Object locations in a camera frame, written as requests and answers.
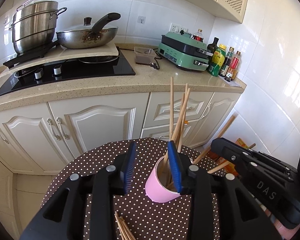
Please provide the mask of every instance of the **green and yellow bottle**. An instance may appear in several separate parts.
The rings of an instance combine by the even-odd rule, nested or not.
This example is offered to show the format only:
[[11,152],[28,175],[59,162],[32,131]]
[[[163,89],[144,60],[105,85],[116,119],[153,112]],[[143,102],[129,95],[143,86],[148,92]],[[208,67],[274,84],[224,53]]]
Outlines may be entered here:
[[218,76],[219,70],[225,61],[226,48],[227,47],[225,45],[220,44],[212,56],[212,60],[211,60],[208,72],[215,77]]

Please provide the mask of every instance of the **round table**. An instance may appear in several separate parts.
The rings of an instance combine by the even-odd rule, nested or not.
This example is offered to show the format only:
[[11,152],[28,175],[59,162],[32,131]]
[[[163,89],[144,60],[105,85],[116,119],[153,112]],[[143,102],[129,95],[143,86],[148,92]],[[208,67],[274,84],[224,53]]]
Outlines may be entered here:
[[[114,210],[124,217],[136,240],[186,239],[188,218],[191,207],[191,195],[182,195],[167,203],[152,202],[145,193],[145,183],[156,161],[166,153],[167,142],[142,138],[136,142],[137,157],[133,174],[131,191],[125,196],[114,196]],[[60,185],[72,174],[81,176],[97,173],[111,164],[118,154],[128,150],[129,140],[107,143],[90,150],[71,161],[52,181],[42,201],[42,206],[49,200]],[[183,146],[181,152],[193,160],[200,154],[194,149]],[[208,157],[203,158],[199,167],[211,170],[217,164]],[[226,172],[219,170],[215,175],[224,176]],[[86,217],[84,222],[84,240],[89,240],[89,222],[92,196],[87,196]],[[213,194],[214,236],[219,239],[219,219],[217,196]],[[121,239],[119,229],[117,239]]]

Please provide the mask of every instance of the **cutting board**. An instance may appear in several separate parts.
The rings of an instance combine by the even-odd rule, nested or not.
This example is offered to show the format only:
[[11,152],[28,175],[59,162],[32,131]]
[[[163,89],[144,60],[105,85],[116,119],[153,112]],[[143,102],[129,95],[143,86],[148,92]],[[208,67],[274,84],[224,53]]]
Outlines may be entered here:
[[89,49],[66,49],[60,45],[52,48],[44,55],[43,58],[35,58],[24,63],[19,63],[13,68],[8,68],[0,74],[0,77],[5,75],[13,74],[18,70],[29,68],[36,65],[41,65],[48,62],[65,60],[70,58],[78,57],[98,57],[98,56],[118,56],[119,52],[113,41],[107,43],[106,45],[89,48]]

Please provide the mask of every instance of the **clear plastic box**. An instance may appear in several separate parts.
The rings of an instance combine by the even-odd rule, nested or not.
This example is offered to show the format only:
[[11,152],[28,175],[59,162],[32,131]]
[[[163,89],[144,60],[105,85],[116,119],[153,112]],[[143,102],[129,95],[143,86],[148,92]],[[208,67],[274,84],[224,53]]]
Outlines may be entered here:
[[154,62],[156,53],[153,49],[134,47],[134,52],[136,54],[136,63],[143,65],[150,65]]

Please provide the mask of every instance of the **black glass cooktop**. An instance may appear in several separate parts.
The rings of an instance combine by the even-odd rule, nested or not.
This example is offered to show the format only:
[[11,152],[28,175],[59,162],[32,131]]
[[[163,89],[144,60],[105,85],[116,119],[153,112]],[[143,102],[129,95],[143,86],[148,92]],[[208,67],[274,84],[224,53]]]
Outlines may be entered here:
[[[125,56],[120,53],[119,49],[118,51],[119,56],[117,58],[115,57],[115,59],[112,61],[108,60],[111,60],[113,58],[102,57],[101,60],[105,62],[86,63],[94,62],[94,58],[96,57],[81,59],[75,58],[45,63],[28,68],[26,69],[29,70],[28,74],[26,74],[25,71],[17,71],[10,78],[8,78],[8,80],[2,85],[2,87],[0,87],[0,96],[29,87],[71,79],[135,75],[135,71],[133,70]],[[55,75],[54,73],[56,70],[54,70],[54,68],[58,69],[60,65],[61,74]]]

